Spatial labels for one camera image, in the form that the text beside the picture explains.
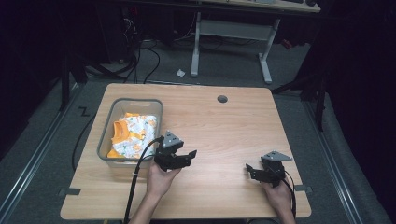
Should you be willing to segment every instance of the black cable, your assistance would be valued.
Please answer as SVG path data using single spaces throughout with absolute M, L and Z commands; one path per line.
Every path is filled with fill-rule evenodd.
M 247 40 L 244 43 L 238 43 L 238 42 L 235 42 L 235 41 L 227 40 L 227 38 L 223 38 L 222 41 L 224 43 L 227 43 L 227 44 L 233 44 L 233 45 L 238 45 L 238 46 L 252 45 L 252 44 L 255 44 L 255 43 L 259 42 L 259 40 L 249 39 L 249 40 Z
M 185 37 L 185 38 L 183 38 L 183 39 L 175 40 L 174 43 L 175 43 L 176 45 L 181 46 L 181 47 L 191 46 L 191 45 L 194 44 L 194 40 L 189 40 L 189 38 L 191 38 L 191 37 L 193 37 L 193 36 L 195 36 L 195 35 L 191 35 L 191 36 L 187 36 L 187 37 Z M 186 42 L 188 41 L 189 43 L 188 43 L 188 44 L 180 44 L 180 43 L 178 43 L 178 42 L 181 42 L 181 41 L 186 41 Z
M 140 50 L 141 50 L 141 47 L 142 46 L 140 45 L 139 51 L 138 51 L 138 55 L 137 55 L 137 63 L 140 62 L 140 55 L 141 55 Z M 137 65 L 136 65 L 136 68 L 134 69 L 134 84 L 137 84 Z
M 197 17 L 197 12 L 194 13 L 194 17 L 192 18 L 192 22 L 191 22 L 191 26 L 190 26 L 189 31 L 187 31 L 187 33 L 185 35 L 183 35 L 182 37 L 180 37 L 178 39 L 174 39 L 174 42 L 176 42 L 178 40 L 182 40 L 184 38 L 189 38 L 191 36 L 195 36 L 195 35 L 190 35 L 190 33 L 191 33 L 191 30 L 192 30 L 192 27 L 194 27 L 196 17 Z
M 160 65 L 160 55 L 159 55 L 157 52 L 155 52 L 154 50 L 152 50 L 152 49 L 145 49 L 145 50 L 149 50 L 149 51 L 155 53 L 155 54 L 157 55 L 157 57 L 158 57 L 158 62 L 157 62 L 157 65 L 154 67 L 154 69 L 152 69 L 152 71 L 146 75 L 146 78 L 145 78 L 145 80 L 143 81 L 143 84 L 146 84 L 147 80 L 149 79 L 149 76 L 151 76 L 151 74 L 154 73 L 154 71 L 155 71 L 155 70 L 158 68 L 158 66 Z
M 85 58 L 82 55 L 77 54 L 77 57 L 80 58 L 85 64 L 90 65 L 92 68 L 94 68 L 95 70 L 97 70 L 99 72 L 99 73 L 96 73 L 96 72 L 92 71 L 91 69 L 86 68 L 85 70 L 88 73 L 93 74 L 95 76 L 105 75 L 105 76 L 115 78 L 115 79 L 124 79 L 124 81 L 125 81 L 125 77 L 120 76 L 120 74 L 128 71 L 129 69 L 132 69 L 132 71 L 133 71 L 133 69 L 136 67 L 137 61 L 136 61 L 136 57 L 134 56 L 134 50 L 137 48 L 140 48 L 141 42 L 139 41 L 139 39 L 140 39 L 141 35 L 142 35 L 141 32 L 136 33 L 136 36 L 134 38 L 136 40 L 135 41 L 136 44 L 132 44 L 132 46 L 129 47 L 129 49 L 128 49 L 128 55 L 132 54 L 131 60 L 129 61 L 128 65 L 121 68 L 120 70 L 112 72 L 112 71 L 108 70 L 107 68 L 103 67 L 101 64 L 95 63 L 95 62 L 91 61 L 90 59 Z
M 128 73 L 128 75 L 125 77 L 125 79 L 123 80 L 123 83 L 125 83 L 125 82 L 128 81 L 129 76 L 130 76 L 130 75 L 132 74 L 132 72 L 136 69 L 137 64 L 139 63 L 139 61 L 136 59 L 136 56 L 135 56 L 135 55 L 134 55 L 134 61 L 135 61 L 134 67 L 131 69 L 131 71 Z
M 211 48 L 211 49 L 209 49 L 209 48 L 205 48 L 202 44 L 204 44 L 204 43 L 201 43 L 200 45 L 199 45 L 199 47 L 201 48 L 201 49 L 206 49 L 206 50 L 214 50 L 214 49 L 218 49 L 219 47 L 221 47 L 222 45 L 223 45 L 223 39 L 221 38 L 220 40 L 217 40 L 216 38 L 207 38 L 208 40 L 212 40 L 212 42 L 219 42 L 219 44 L 217 45 L 217 46 L 215 46 L 214 48 Z
M 286 186 L 288 186 L 288 189 L 290 190 L 291 193 L 291 212 L 293 213 L 294 218 L 296 218 L 296 195 L 294 194 L 294 191 L 291 189 L 290 184 L 285 180 L 282 179 L 283 183 L 286 184 Z
M 94 75 L 96 77 L 99 77 L 99 76 L 101 76 L 103 74 L 103 73 L 99 73 L 99 72 L 93 71 L 89 67 L 85 67 L 84 69 L 85 69 L 86 73 L 89 73 L 89 74 Z
M 92 116 L 92 118 L 88 121 L 88 123 L 85 125 L 85 127 L 82 129 L 81 133 L 79 134 L 79 137 L 77 139 L 77 142 L 75 144 L 75 147 L 73 149 L 73 154 L 72 154 L 72 168 L 73 168 L 73 172 L 76 171 L 76 165 L 75 165 L 75 156 L 76 156 L 76 151 L 77 151 L 77 146 L 79 141 L 81 140 L 82 135 L 85 133 L 85 130 L 88 128 L 88 126 L 90 125 L 90 123 L 93 121 L 93 119 L 96 117 L 96 113 Z
M 158 137 L 158 138 L 152 140 L 150 143 L 148 143 L 146 148 L 143 150 L 142 155 L 141 155 L 139 161 L 137 162 L 136 167 L 134 168 L 134 177 L 132 179 L 131 189 L 129 191 L 128 203 L 126 205 L 125 216 L 124 216 L 124 220 L 123 220 L 124 224 L 127 224 L 129 222 L 129 212 L 131 210 L 132 199 L 134 198 L 134 188 L 136 186 L 137 175 L 139 174 L 139 171 L 140 171 L 140 163 L 142 163 L 142 161 L 146 158 L 146 157 L 144 157 L 144 155 L 146 154 L 146 151 L 149 149 L 149 147 L 151 147 L 151 145 L 156 142 L 161 142 L 162 139 L 163 139 L 163 136 Z
M 143 49 L 154 49 L 158 45 L 158 41 L 156 39 L 151 39 L 151 40 L 143 40 L 143 42 L 149 42 L 149 41 L 154 41 L 154 44 L 149 47 L 144 47 Z
M 293 191 L 294 191 L 294 180 L 293 180 L 293 178 L 291 177 L 291 175 L 289 174 L 289 172 L 285 171 L 285 173 L 288 174 L 288 176 L 290 177 L 291 184 L 293 185 Z

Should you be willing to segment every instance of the forearm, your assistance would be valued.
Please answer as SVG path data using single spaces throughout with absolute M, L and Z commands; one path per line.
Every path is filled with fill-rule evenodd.
M 280 219 L 280 222 L 282 224 L 295 224 L 296 220 L 294 219 L 293 213 L 291 212 L 291 210 L 280 210 L 280 211 L 276 211 L 277 216 Z
M 149 224 L 160 199 L 161 197 L 146 194 L 129 224 Z

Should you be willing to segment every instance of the gray floor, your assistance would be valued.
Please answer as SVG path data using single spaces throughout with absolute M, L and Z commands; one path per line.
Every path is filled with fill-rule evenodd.
M 190 41 L 178 42 L 172 48 L 158 44 L 153 48 L 159 53 L 161 62 L 149 79 L 151 83 L 176 82 L 194 85 L 261 87 L 273 89 L 292 81 L 297 73 L 309 46 L 284 49 L 274 45 L 268 58 L 268 64 L 273 76 L 272 85 L 263 82 L 256 52 L 261 42 L 236 46 L 223 43 L 219 48 L 217 43 L 204 42 L 201 50 L 200 74 L 190 77 L 191 51 Z M 145 42 L 145 46 L 153 46 L 154 42 Z M 139 83 L 156 65 L 158 59 L 149 50 L 141 50 L 140 63 L 137 66 Z M 118 64 L 107 65 L 111 69 L 120 67 Z M 176 76 L 178 69 L 185 71 L 184 77 Z M 58 113 L 60 107 L 60 85 L 55 86 L 45 101 L 29 120 L 29 125 L 18 142 L 0 163 L 0 199 L 9 201 L 8 194 L 24 174 L 32 156 L 39 148 L 44 159 L 31 172 L 33 178 L 28 179 L 29 185 L 21 191 L 24 193 L 16 198 L 15 207 L 10 207 L 12 213 L 7 217 L 8 223 L 103 223 L 103 220 L 66 221 L 60 217 L 64 196 L 62 189 L 67 189 L 73 177 L 72 155 L 77 149 L 76 162 L 84 146 L 89 128 L 84 127 L 96 112 L 106 85 L 119 82 L 102 76 L 90 76 L 85 86 L 77 87 L 73 92 L 74 101 L 66 113 Z M 326 98 L 326 110 L 323 117 L 324 133 L 318 133 L 312 124 L 309 114 L 310 103 L 303 103 L 297 91 L 286 91 L 275 95 L 276 106 L 286 135 L 293 151 L 300 175 L 309 187 L 308 200 L 312 207 L 312 215 L 299 218 L 298 223 L 353 223 L 346 207 L 340 199 L 337 182 L 332 175 L 332 167 L 328 165 L 323 148 L 328 147 L 336 161 L 336 168 L 343 175 L 350 198 L 357 207 L 361 220 L 354 223 L 390 223 L 386 213 L 376 200 L 369 183 L 361 172 L 359 165 L 351 155 L 347 143 L 332 112 L 329 97 Z M 61 119 L 56 132 L 47 136 L 53 121 Z M 252 223 L 273 223 L 273 220 L 255 220 Z

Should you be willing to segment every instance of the dark background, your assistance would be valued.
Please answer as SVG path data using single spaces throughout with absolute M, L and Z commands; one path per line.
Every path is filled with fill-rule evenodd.
M 391 0 L 318 3 L 321 14 L 343 20 L 323 22 L 318 32 L 317 22 L 297 25 L 299 22 L 285 19 L 276 43 L 287 39 L 293 46 L 312 44 L 297 79 L 326 74 L 326 90 L 345 138 L 378 200 L 395 222 L 392 212 L 396 211 L 392 185 L 396 182 L 395 3 Z M 60 6 L 63 21 L 54 19 L 56 14 L 49 10 L 53 5 L 46 1 L 0 3 L 0 134 L 4 139 L 0 143 L 1 158 L 60 78 L 65 42 L 73 43 L 75 50 L 98 63 L 125 58 L 118 8 L 67 3 Z M 175 38 L 173 30 L 184 34 L 192 17 L 191 13 L 160 8 L 150 11 L 141 8 L 139 13 L 144 14 L 146 32 L 165 44 L 171 44 Z M 66 35 L 62 35 L 62 25 Z

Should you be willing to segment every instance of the table leg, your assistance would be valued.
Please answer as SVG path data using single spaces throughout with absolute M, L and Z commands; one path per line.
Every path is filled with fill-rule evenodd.
M 197 22 L 195 25 L 195 46 L 194 52 L 192 53 L 191 62 L 191 76 L 198 77 L 198 65 L 199 65 L 199 37 L 201 32 L 201 12 L 197 12 Z
M 262 75 L 264 76 L 264 81 L 267 84 L 272 83 L 271 74 L 270 74 L 270 71 L 268 69 L 268 64 L 267 64 L 267 57 L 268 57 L 268 53 L 270 52 L 271 46 L 274 42 L 274 38 L 275 38 L 277 27 L 279 26 L 279 23 L 280 23 L 280 19 L 276 19 L 274 22 L 274 26 L 272 27 L 272 29 L 270 31 L 270 34 L 269 34 L 269 37 L 267 40 L 267 46 L 264 49 L 264 53 L 259 54 L 260 65 L 262 66 Z

